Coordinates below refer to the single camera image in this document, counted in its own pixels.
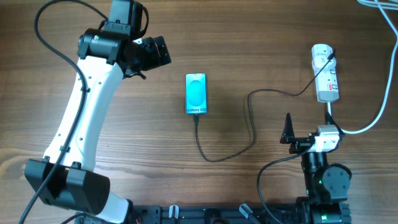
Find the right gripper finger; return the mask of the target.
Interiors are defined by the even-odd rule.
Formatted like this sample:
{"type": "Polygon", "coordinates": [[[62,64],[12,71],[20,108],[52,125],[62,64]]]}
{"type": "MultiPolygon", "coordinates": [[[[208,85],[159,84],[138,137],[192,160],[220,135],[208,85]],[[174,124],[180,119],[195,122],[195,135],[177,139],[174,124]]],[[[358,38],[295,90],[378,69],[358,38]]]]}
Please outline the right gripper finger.
{"type": "Polygon", "coordinates": [[[295,143],[295,134],[294,134],[292,118],[291,118],[290,113],[286,114],[284,130],[283,130],[281,138],[280,138],[280,143],[281,144],[295,143]]]}
{"type": "Polygon", "coordinates": [[[343,132],[343,130],[337,125],[337,123],[334,121],[334,119],[332,118],[332,116],[331,116],[331,114],[330,114],[329,112],[326,112],[326,113],[325,113],[325,123],[326,123],[327,125],[334,125],[334,126],[336,126],[336,128],[337,128],[337,130],[338,130],[340,136],[344,136],[344,135],[345,135],[345,133],[343,132]]]}

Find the white power strip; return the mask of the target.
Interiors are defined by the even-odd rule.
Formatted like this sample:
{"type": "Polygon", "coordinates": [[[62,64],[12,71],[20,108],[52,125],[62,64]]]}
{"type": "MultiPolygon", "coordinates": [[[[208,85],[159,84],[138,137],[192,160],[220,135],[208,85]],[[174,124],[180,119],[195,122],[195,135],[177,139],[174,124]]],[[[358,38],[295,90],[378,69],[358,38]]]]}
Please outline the white power strip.
{"type": "MultiPolygon", "coordinates": [[[[315,55],[335,54],[335,51],[327,44],[315,44],[312,47],[312,59],[315,55]]],[[[339,99],[338,80],[336,68],[334,70],[314,71],[317,100],[320,103],[331,103],[339,99]]]]}

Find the smartphone with teal screen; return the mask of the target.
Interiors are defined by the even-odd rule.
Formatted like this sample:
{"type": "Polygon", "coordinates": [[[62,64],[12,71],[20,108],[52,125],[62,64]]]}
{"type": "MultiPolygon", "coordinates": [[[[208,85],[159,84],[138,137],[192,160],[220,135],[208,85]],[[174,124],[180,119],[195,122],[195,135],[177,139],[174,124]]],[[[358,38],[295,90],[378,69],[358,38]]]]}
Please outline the smartphone with teal screen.
{"type": "Polygon", "coordinates": [[[185,112],[186,114],[207,113],[207,90],[205,73],[185,75],[185,112]]]}

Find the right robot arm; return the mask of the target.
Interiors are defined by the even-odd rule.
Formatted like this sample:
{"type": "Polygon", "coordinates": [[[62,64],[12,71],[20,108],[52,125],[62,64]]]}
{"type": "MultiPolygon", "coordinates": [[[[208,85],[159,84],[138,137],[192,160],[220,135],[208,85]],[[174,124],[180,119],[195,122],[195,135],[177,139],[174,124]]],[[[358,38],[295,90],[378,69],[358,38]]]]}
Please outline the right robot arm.
{"type": "Polygon", "coordinates": [[[296,137],[290,113],[286,114],[280,143],[289,144],[289,153],[301,157],[307,195],[296,199],[298,223],[348,224],[352,222],[348,190],[352,172],[342,164],[330,164],[327,154],[338,149],[345,134],[330,113],[324,125],[305,138],[296,137]]]}

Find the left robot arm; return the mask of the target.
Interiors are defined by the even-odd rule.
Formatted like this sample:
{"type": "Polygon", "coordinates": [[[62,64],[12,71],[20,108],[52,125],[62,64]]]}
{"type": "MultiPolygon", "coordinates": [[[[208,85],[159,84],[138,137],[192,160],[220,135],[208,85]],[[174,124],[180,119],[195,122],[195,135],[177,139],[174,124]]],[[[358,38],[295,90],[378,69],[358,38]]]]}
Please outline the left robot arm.
{"type": "Polygon", "coordinates": [[[109,15],[78,40],[76,79],[59,129],[39,161],[29,160],[24,175],[34,200],[73,210],[75,220],[140,223],[133,203],[110,190],[94,172],[99,135],[111,99],[125,78],[167,65],[163,37],[147,37],[147,9],[137,1],[113,1],[109,15]]]}

